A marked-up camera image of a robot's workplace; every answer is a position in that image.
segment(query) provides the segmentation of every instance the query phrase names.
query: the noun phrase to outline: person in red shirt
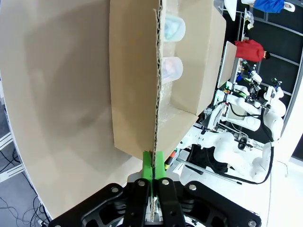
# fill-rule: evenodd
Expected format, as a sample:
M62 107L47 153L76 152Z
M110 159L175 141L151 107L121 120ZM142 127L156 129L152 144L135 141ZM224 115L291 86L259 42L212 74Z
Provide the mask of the person in red shirt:
M270 58L270 53L264 51L262 45L254 40L235 41L235 44L237 46L236 58L243 58L253 62L259 62L263 58Z

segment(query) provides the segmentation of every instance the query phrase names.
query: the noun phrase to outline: screw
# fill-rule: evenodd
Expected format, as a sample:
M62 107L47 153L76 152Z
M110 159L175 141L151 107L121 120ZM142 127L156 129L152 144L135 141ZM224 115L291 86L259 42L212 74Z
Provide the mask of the screw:
M168 180L163 180L163 181L162 181L162 184L163 184L163 185L169 185L169 181L168 181Z
M195 190L197 190L197 187L195 185L191 184L189 186L189 189L192 190L192 191L195 191Z
M144 181L139 181L139 182L138 182L138 185L139 185L139 186L144 186L144 185L145 185L145 182L144 182Z
M248 222L248 226L249 227L256 227L257 223L254 220L251 220L251 221Z
M112 192L113 193L117 193L119 191L119 189L117 189L117 188L112 188Z

